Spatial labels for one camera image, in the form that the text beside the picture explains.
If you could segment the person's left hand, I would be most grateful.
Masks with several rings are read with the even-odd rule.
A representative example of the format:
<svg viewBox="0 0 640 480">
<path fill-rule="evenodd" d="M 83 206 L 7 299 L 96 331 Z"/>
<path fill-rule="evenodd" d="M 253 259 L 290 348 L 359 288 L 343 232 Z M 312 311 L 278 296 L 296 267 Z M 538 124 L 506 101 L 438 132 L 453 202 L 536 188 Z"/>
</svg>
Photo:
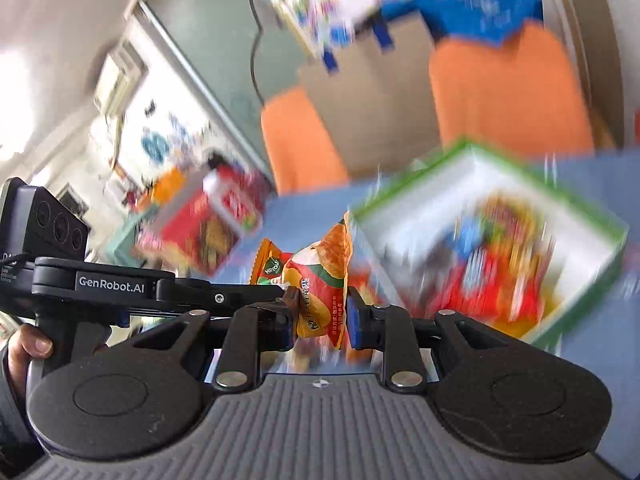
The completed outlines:
<svg viewBox="0 0 640 480">
<path fill-rule="evenodd" d="M 21 400 L 26 396 L 29 364 L 33 360 L 49 359 L 53 342 L 30 324 L 21 325 L 8 342 L 8 371 L 10 383 Z"/>
</svg>

